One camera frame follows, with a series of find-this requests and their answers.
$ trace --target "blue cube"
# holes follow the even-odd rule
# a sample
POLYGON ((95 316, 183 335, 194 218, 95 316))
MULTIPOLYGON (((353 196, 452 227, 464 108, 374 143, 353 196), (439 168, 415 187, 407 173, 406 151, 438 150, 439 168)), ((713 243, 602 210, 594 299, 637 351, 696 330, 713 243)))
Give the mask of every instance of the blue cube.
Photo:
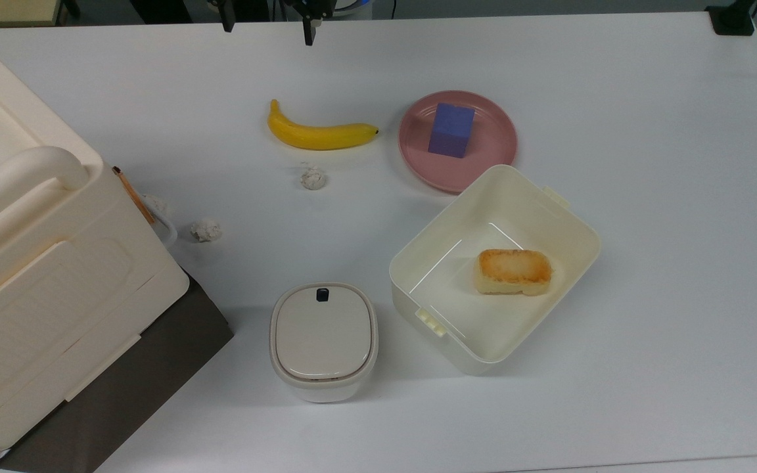
POLYGON ((437 104, 428 152, 463 158, 472 135, 474 108, 437 104))

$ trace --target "container lid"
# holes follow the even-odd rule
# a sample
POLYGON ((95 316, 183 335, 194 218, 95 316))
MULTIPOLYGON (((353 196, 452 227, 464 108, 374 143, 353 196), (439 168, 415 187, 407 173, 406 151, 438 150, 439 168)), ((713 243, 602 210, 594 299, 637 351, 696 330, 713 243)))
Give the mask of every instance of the container lid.
POLYGON ((285 294, 271 324, 271 348, 298 380, 354 374, 370 356, 375 335, 369 302, 345 284, 308 284, 285 294))

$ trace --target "yellow banana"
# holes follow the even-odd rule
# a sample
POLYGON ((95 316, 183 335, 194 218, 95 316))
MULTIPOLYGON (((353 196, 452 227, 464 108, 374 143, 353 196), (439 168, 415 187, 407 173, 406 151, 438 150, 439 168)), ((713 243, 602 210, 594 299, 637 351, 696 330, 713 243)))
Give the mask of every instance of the yellow banana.
POLYGON ((288 120, 279 111, 279 101, 271 100, 267 126, 283 143, 306 150, 337 150, 368 143, 379 129, 367 123, 337 126, 306 126, 288 120))

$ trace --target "box clip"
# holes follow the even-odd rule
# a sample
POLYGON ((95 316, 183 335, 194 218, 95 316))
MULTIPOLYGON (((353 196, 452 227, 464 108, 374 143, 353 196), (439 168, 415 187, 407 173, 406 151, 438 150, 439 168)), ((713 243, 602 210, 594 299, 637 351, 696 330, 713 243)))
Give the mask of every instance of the box clip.
POLYGON ((442 326, 433 315, 429 314, 425 309, 419 309, 417 311, 417 318, 423 321, 429 329, 432 329, 433 333, 436 333, 439 338, 442 338, 446 334, 446 328, 442 326))

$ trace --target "white storage bin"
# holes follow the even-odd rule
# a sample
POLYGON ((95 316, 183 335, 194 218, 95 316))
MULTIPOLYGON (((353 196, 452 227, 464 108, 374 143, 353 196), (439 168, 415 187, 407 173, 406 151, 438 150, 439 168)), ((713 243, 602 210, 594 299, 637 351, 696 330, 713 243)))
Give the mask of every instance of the white storage bin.
POLYGON ((348 399, 367 380, 379 354, 373 304, 343 282, 292 288, 273 308, 270 354, 279 379, 304 401, 348 399))
POLYGON ((0 63, 0 449, 187 287, 110 167, 0 63))
POLYGON ((546 317, 601 251, 589 225, 507 165, 490 168, 390 263, 399 314, 467 374, 504 360, 546 317), (543 252, 553 276, 541 296, 475 290, 472 270, 488 248, 543 252))

